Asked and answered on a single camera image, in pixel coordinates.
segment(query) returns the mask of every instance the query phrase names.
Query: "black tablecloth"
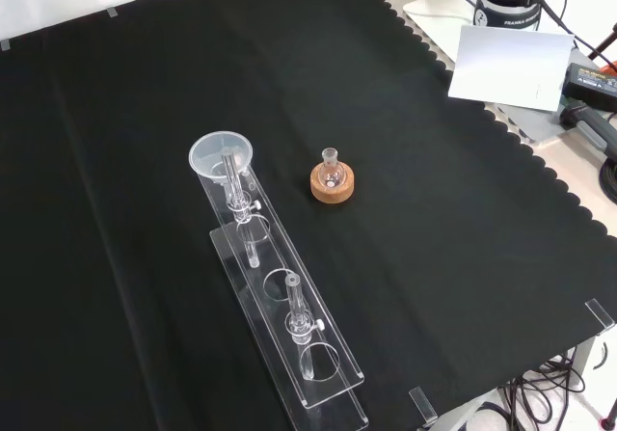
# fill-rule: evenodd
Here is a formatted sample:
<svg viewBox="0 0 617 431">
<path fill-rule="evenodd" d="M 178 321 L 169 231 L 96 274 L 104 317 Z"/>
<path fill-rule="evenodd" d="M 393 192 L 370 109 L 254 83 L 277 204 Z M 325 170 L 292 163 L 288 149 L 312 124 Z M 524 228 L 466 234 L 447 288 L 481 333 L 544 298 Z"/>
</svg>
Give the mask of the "black tablecloth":
<svg viewBox="0 0 617 431">
<path fill-rule="evenodd" d="M 599 332 L 592 298 L 617 313 L 615 240 L 480 103 L 447 98 L 449 73 L 383 0 L 117 10 L 14 40 L 0 56 L 2 188 L 7 175 L 27 182 L 0 212 L 16 287 L 3 309 L 22 339 L 10 351 L 15 380 L 49 370 L 76 389 L 114 382 L 145 411 L 122 301 L 161 429 L 287 429 L 187 162 L 214 130 L 253 143 L 255 172 L 366 375 L 357 393 L 372 429 L 420 424 L 416 386 L 442 414 Z M 338 206 L 309 192 L 329 146 L 356 174 Z M 90 293 L 93 282 L 104 290 Z M 85 335 L 71 323 L 90 326 L 79 308 L 94 303 L 109 320 Z M 102 359 L 84 365 L 93 378 L 54 357 L 64 342 Z M 31 389 L 47 397 L 52 382 Z M 63 401 L 79 414 L 71 394 Z M 113 428 L 138 427 L 123 426 Z"/>
</svg>

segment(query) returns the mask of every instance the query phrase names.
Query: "white card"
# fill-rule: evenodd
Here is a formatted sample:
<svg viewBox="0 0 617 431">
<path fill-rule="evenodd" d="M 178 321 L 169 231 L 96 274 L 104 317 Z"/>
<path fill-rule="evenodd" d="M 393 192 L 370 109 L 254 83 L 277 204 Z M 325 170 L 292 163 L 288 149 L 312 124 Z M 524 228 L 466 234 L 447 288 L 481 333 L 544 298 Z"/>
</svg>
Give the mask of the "white card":
<svg viewBox="0 0 617 431">
<path fill-rule="evenodd" d="M 449 96 L 556 111 L 573 36 L 463 26 Z"/>
</svg>

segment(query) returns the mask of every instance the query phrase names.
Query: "table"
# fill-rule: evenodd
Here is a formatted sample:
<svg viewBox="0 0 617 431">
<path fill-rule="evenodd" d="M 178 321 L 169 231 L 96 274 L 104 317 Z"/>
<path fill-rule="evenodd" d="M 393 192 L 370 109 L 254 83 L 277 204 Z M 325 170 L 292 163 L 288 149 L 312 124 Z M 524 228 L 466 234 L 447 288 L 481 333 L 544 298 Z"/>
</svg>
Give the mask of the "table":
<svg viewBox="0 0 617 431">
<path fill-rule="evenodd" d="M 280 5 L 293 9 L 282 10 Z M 323 14 L 315 16 L 309 6 Z M 358 6 L 370 19 L 368 28 L 364 23 L 368 19 L 356 16 Z M 496 316 L 484 318 L 482 314 L 466 313 L 466 304 L 456 295 L 466 291 L 469 284 L 481 290 L 484 283 L 495 295 L 498 287 L 494 280 L 477 279 L 478 275 L 494 275 L 495 269 L 483 263 L 505 249 L 497 249 L 495 240 L 505 244 L 507 239 L 514 239 L 510 244 L 521 246 L 517 236 L 503 234 L 504 228 L 493 230 L 493 240 L 483 240 L 482 233 L 466 236 L 470 218 L 476 218 L 476 229 L 491 229 L 493 222 L 481 221 L 481 211 L 488 208 L 502 224 L 509 224 L 514 215 L 533 227 L 529 216 L 533 209 L 525 210 L 521 202 L 529 200 L 521 185 L 533 185 L 543 192 L 536 200 L 543 202 L 545 218 L 554 217 L 547 202 L 570 211 L 575 217 L 563 225 L 566 233 L 578 228 L 585 234 L 593 232 L 592 241 L 608 249 L 600 230 L 590 226 L 581 212 L 547 182 L 546 173 L 530 166 L 535 162 L 512 138 L 498 130 L 485 130 L 482 124 L 491 120 L 479 105 L 441 97 L 447 73 L 433 67 L 430 56 L 416 40 L 410 41 L 407 32 L 392 30 L 392 18 L 386 19 L 377 0 L 353 0 L 349 4 L 341 0 L 263 0 L 258 4 L 253 0 L 144 0 L 118 8 L 118 12 L 116 18 L 105 13 L 93 15 L 16 40 L 13 55 L 8 55 L 11 58 L 3 65 L 19 78 L 5 78 L 3 95 L 12 114 L 21 114 L 19 101 L 35 79 L 39 86 L 32 101 L 37 104 L 29 108 L 40 114 L 34 113 L 26 121 L 42 124 L 45 114 L 56 115 L 54 127 L 69 140 L 65 152 L 67 157 L 76 158 L 72 169 L 85 184 L 103 251 L 110 258 L 129 309 L 137 357 L 146 373 L 149 398 L 159 422 L 182 429 L 208 425 L 212 429 L 245 429 L 252 422 L 266 423 L 269 429 L 286 426 L 227 281 L 217 270 L 207 239 L 214 220 L 186 163 L 188 148 L 205 131 L 241 131 L 254 142 L 255 153 L 268 153 L 268 161 L 260 161 L 264 155 L 255 155 L 255 171 L 366 373 L 359 398 L 369 419 L 373 417 L 380 429 L 420 424 L 408 395 L 415 386 L 428 392 L 443 415 L 522 369 L 518 359 L 519 354 L 525 354 L 522 347 L 516 353 L 500 350 L 500 356 L 508 355 L 502 359 L 507 368 L 488 372 L 488 368 L 476 366 L 486 365 L 490 353 L 472 354 L 472 343 L 466 343 L 466 337 L 472 337 L 498 350 L 500 342 L 507 340 L 494 319 L 504 310 L 516 312 L 515 305 L 507 300 L 490 300 L 483 313 L 493 314 L 495 309 Z M 325 22 L 315 24 L 315 18 Z M 316 26 L 321 36 L 312 30 Z M 219 40 L 210 40 L 215 33 Z M 395 41 L 394 49 L 386 54 L 383 40 L 393 36 L 400 42 Z M 307 41 L 315 37 L 321 40 Z M 345 47 L 338 50 L 333 39 L 345 40 Z M 412 49 L 415 56 L 408 53 Z M 337 54 L 332 62 L 316 59 L 333 51 Z M 405 65 L 405 72 L 399 72 L 398 62 Z M 37 66 L 27 74 L 31 63 Z M 434 90 L 432 94 L 426 92 L 426 86 L 416 84 L 420 77 Z M 389 82 L 400 83 L 395 97 L 382 92 Z M 227 92 L 213 92 L 219 86 Z M 410 86 L 422 98 L 406 100 Z M 423 101 L 430 101 L 435 92 L 440 104 L 421 113 L 435 130 L 417 135 L 412 130 L 418 123 L 414 117 L 424 109 Z M 374 95 L 383 100 L 376 101 Z M 248 98 L 250 107 L 241 104 Z M 346 102 L 344 110 L 338 106 L 341 100 Z M 509 152 L 522 168 L 529 169 L 530 177 L 522 178 L 504 159 L 481 153 L 483 147 L 477 139 L 460 126 L 450 125 L 454 112 L 469 120 L 468 130 L 478 131 L 496 148 Z M 354 143 L 345 142 L 348 130 L 340 123 L 344 118 L 354 124 Z M 375 124 L 382 118 L 388 123 Z M 267 133 L 254 124 L 255 119 L 269 124 Z M 29 127 L 18 124 L 14 130 L 27 133 Z M 323 209 L 310 202 L 303 193 L 304 175 L 317 161 L 320 149 L 332 140 L 340 148 L 341 159 L 353 161 L 350 164 L 357 179 L 371 179 L 389 195 L 400 187 L 401 195 L 388 196 L 385 207 L 383 198 L 371 194 L 368 182 L 359 182 L 351 207 Z M 411 141 L 417 141 L 414 149 L 405 145 Z M 449 143 L 449 150 L 435 152 L 436 141 Z M 399 149 L 376 149 L 382 147 Z M 410 155 L 419 158 L 412 162 L 406 158 Z M 456 188 L 448 191 L 423 173 L 421 161 L 427 158 L 435 163 L 432 170 L 441 166 L 441 172 L 447 174 L 452 168 L 467 165 L 475 175 L 457 173 L 451 179 Z M 388 162 L 381 165 L 384 159 Z M 491 163 L 482 163 L 483 159 Z M 509 182 L 500 181 L 497 168 L 499 173 L 512 176 Z M 414 181 L 396 183 L 407 178 Z M 441 211 L 443 199 L 454 198 L 460 202 L 455 206 L 462 207 L 477 191 L 472 187 L 475 182 L 480 182 L 485 195 L 514 202 L 518 209 L 504 214 L 493 202 L 482 203 L 479 198 L 466 205 L 472 211 L 469 215 L 452 214 L 457 209 Z M 63 192 L 54 194 L 62 196 Z M 422 214 L 413 216 L 415 223 L 409 228 L 413 240 L 408 235 L 406 239 L 412 241 L 405 241 L 393 232 L 400 230 L 401 224 L 409 226 L 410 218 L 395 212 L 404 211 L 410 204 L 421 208 Z M 437 212 L 430 207 L 435 204 L 442 205 Z M 366 217 L 371 210 L 379 214 Z M 457 218 L 462 221 L 458 235 L 451 229 Z M 534 218 L 541 223 L 546 220 L 543 215 Z M 446 233 L 434 233 L 435 225 Z M 547 225 L 555 227 L 553 222 Z M 538 225 L 536 229 L 538 233 L 544 230 Z M 335 243 L 333 249 L 320 239 L 324 232 L 331 238 L 329 243 Z M 520 238 L 533 238 L 516 224 L 515 232 Z M 555 229 L 549 236 L 564 249 L 573 249 L 571 244 L 561 243 Z M 456 262 L 469 273 L 469 283 L 445 278 L 456 275 L 449 266 L 452 259 L 431 257 L 431 250 L 437 249 L 442 239 L 449 254 L 456 256 Z M 477 255 L 465 248 L 467 242 L 474 241 L 489 255 Z M 554 247 L 547 252 L 561 250 Z M 572 266 L 567 269 L 570 273 L 578 269 L 572 257 L 573 253 L 566 256 Z M 544 257 L 536 254 L 534 258 L 542 261 Z M 520 250 L 505 259 L 508 265 L 535 272 L 534 266 L 522 262 Z M 408 271 L 410 265 L 414 272 Z M 509 271 L 504 268 L 501 274 Z M 206 278 L 206 272 L 213 278 Z M 548 275 L 539 283 L 549 284 L 550 279 L 554 281 L 554 276 Z M 439 292 L 433 281 L 447 283 L 448 291 Z M 592 283 L 608 296 L 613 294 L 604 281 Z M 530 301 L 511 279 L 499 286 L 508 284 L 517 297 Z M 583 290 L 595 293 L 591 287 Z M 444 296 L 448 297 L 447 305 Z M 480 296 L 470 295 L 475 302 L 483 303 L 486 298 Z M 566 294 L 563 301 L 555 302 L 555 314 L 548 318 L 556 322 L 565 316 L 569 322 L 576 321 L 581 332 L 594 333 L 597 322 L 578 296 Z M 528 314 L 522 315 L 524 320 L 532 320 Z M 510 316 L 505 318 L 513 327 L 524 324 Z M 462 320 L 466 319 L 468 324 L 464 325 Z M 466 333 L 457 327 L 465 327 Z M 481 336 L 486 333 L 491 333 L 492 341 Z M 552 340 L 546 340 L 545 333 L 519 334 L 519 339 L 538 343 L 533 356 L 527 353 L 533 358 L 530 362 L 553 354 L 559 339 L 574 343 L 567 330 L 554 334 Z M 381 352 L 375 346 L 386 347 Z M 237 388 L 234 382 L 240 381 L 249 387 Z M 242 404 L 242 413 L 238 413 L 238 404 Z"/>
</svg>

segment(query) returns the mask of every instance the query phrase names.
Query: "clear acrylic stand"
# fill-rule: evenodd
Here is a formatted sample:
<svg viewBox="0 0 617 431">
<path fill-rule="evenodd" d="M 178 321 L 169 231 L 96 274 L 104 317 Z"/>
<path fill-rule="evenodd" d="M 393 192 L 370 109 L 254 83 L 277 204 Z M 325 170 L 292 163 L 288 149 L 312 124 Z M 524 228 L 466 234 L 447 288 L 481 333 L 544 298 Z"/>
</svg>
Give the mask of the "clear acrylic stand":
<svg viewBox="0 0 617 431">
<path fill-rule="evenodd" d="M 298 431 L 368 425 L 352 388 L 364 376 L 250 167 L 233 132 L 191 148 L 221 227 L 210 233 L 282 403 Z"/>
</svg>

